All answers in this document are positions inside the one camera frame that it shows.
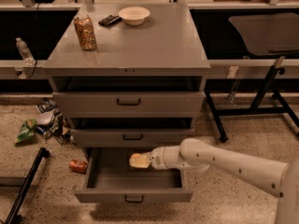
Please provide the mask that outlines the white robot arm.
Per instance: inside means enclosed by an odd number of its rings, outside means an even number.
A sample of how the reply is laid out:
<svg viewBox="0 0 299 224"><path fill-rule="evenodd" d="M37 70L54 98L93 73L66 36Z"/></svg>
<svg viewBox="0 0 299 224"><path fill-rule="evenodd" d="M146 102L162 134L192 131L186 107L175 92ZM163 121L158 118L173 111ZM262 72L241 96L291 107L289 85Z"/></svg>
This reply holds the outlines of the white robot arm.
<svg viewBox="0 0 299 224"><path fill-rule="evenodd" d="M195 172L204 172L209 166L217 167L277 197L275 224L299 224L299 160L290 163L273 161L187 138L178 146L135 153L129 163L134 168Z"/></svg>

